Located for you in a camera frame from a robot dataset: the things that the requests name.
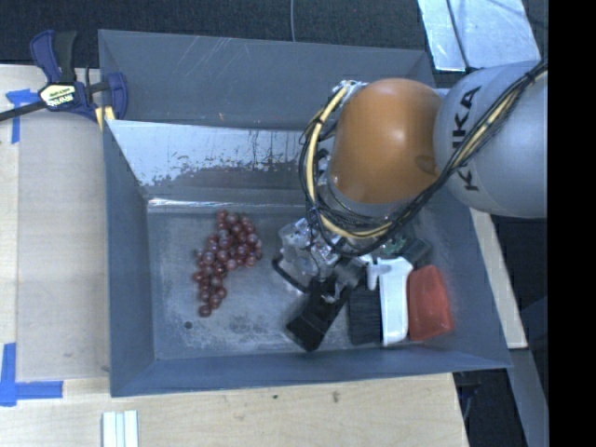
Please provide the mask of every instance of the red sponge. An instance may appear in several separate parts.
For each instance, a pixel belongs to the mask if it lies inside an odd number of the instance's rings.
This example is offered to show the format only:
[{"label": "red sponge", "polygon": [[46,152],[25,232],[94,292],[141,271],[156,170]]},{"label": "red sponge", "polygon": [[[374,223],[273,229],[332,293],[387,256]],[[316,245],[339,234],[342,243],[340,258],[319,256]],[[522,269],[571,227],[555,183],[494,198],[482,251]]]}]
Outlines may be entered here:
[{"label": "red sponge", "polygon": [[445,282],[436,266],[423,266],[408,276],[408,317],[412,341],[424,341],[454,328]]}]

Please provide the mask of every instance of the gray bin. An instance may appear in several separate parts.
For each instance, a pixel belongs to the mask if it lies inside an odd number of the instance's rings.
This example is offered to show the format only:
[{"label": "gray bin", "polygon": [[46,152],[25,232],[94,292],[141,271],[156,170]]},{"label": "gray bin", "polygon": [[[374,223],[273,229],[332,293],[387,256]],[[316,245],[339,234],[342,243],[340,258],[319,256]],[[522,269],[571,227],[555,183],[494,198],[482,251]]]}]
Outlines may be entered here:
[{"label": "gray bin", "polygon": [[[423,52],[125,32],[101,32],[100,44],[102,70],[129,81],[133,119],[112,121],[103,133],[114,396],[510,365],[469,210],[444,190],[411,229],[430,242],[430,262],[445,277],[452,333],[355,348],[344,310],[307,354],[283,329],[303,301],[270,264],[277,230],[305,213],[299,146],[291,142],[342,79],[404,76],[432,85]],[[285,149],[273,150],[284,138]],[[264,141],[271,151],[258,151]],[[254,149],[252,160],[234,159],[243,144]],[[215,162],[205,156],[218,148]],[[230,274],[222,307],[200,318],[192,250],[213,231],[219,207],[251,216],[264,258]]]}]

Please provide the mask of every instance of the black brush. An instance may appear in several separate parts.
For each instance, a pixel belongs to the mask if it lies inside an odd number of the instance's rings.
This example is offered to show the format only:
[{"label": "black brush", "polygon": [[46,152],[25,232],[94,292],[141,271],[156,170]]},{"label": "black brush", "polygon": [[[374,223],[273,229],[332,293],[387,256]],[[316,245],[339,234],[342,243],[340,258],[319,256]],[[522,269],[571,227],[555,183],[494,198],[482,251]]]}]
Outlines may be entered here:
[{"label": "black brush", "polygon": [[429,251],[430,246],[417,239],[409,243],[397,258],[379,259],[377,264],[369,264],[368,289],[357,287],[348,301],[350,341],[353,345],[392,345],[405,338],[408,331],[408,275],[414,264]]}]

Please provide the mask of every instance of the grapes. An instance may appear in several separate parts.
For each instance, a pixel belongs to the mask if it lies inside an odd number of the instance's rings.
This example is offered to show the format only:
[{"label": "grapes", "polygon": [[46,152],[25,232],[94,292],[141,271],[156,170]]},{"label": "grapes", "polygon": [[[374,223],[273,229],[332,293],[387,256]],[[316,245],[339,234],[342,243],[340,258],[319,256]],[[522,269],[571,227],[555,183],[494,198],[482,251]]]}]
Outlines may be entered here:
[{"label": "grapes", "polygon": [[198,300],[202,303],[198,314],[207,318],[227,297],[224,278],[241,266],[255,266],[263,258],[263,242],[247,215],[219,209],[215,214],[215,231],[194,255],[197,271],[192,279],[199,287]]}]

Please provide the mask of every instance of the black floor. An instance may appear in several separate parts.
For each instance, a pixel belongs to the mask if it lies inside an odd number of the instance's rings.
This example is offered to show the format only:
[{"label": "black floor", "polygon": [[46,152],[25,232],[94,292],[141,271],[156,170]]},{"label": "black floor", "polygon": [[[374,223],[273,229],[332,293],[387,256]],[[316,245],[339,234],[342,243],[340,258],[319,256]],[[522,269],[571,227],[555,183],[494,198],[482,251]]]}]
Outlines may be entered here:
[{"label": "black floor", "polygon": [[[522,2],[547,57],[549,0]],[[98,67],[98,29],[291,40],[290,16],[291,0],[0,0],[0,62],[29,63],[29,41],[49,28],[76,30],[74,65]],[[428,50],[416,0],[294,0],[293,17],[297,41]],[[439,87],[459,77],[435,72]],[[544,325],[547,223],[494,221],[526,326]],[[548,398],[548,337],[533,328],[529,339]],[[455,377],[471,447],[525,445],[505,371]]]}]

